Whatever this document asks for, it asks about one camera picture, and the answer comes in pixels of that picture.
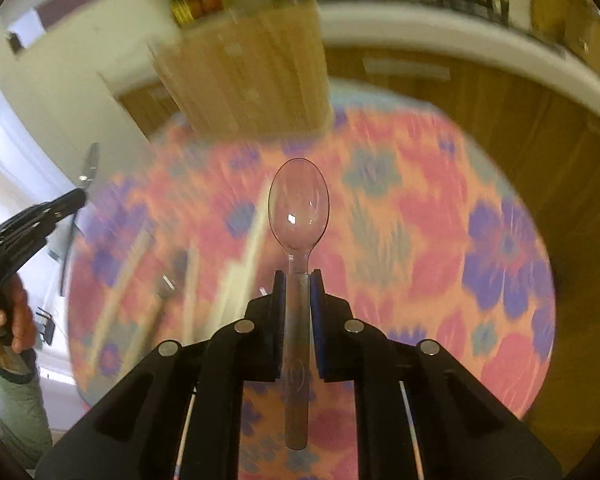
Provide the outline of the grey sleeved left forearm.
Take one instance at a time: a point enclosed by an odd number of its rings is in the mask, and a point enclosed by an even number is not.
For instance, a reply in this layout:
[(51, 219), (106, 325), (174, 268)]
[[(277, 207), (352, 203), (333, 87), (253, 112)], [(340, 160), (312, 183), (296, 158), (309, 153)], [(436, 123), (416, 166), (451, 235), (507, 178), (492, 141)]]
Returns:
[(44, 408), (40, 375), (33, 349), (22, 352), (30, 368), (27, 375), (0, 367), (0, 438), (25, 470), (34, 471), (53, 447), (50, 423)]

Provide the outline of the person's left hand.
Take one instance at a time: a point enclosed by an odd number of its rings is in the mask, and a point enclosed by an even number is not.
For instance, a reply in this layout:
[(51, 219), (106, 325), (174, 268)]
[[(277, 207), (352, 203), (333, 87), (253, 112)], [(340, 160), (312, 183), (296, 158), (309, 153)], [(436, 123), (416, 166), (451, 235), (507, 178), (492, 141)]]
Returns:
[[(21, 353), (34, 347), (38, 331), (34, 326), (32, 312), (28, 305), (28, 293), (18, 274), (15, 274), (5, 288), (5, 294), (12, 307), (12, 351)], [(6, 322), (6, 315), (0, 309), (0, 327)], [(0, 343), (0, 362), (6, 359), (7, 352)]]

